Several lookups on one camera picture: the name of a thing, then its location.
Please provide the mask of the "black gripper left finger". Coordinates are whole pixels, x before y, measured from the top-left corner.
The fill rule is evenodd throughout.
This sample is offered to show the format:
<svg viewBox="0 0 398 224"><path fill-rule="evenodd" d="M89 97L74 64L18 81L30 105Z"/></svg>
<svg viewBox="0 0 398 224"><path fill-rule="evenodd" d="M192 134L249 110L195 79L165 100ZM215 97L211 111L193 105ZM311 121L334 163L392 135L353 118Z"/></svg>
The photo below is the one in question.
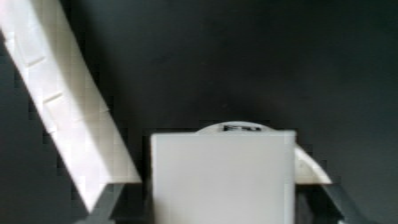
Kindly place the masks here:
<svg viewBox="0 0 398 224"><path fill-rule="evenodd" d="M140 183L105 187L94 210L73 224L151 224L149 195Z"/></svg>

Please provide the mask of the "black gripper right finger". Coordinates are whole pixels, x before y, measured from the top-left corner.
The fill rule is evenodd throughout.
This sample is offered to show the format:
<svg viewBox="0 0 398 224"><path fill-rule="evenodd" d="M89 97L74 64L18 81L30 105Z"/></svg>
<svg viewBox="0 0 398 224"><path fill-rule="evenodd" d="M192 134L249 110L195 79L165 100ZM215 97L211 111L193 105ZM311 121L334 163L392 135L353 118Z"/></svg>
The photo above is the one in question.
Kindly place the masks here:
<svg viewBox="0 0 398 224"><path fill-rule="evenodd" d="M295 186L293 224L362 224L362 214L339 184Z"/></svg>

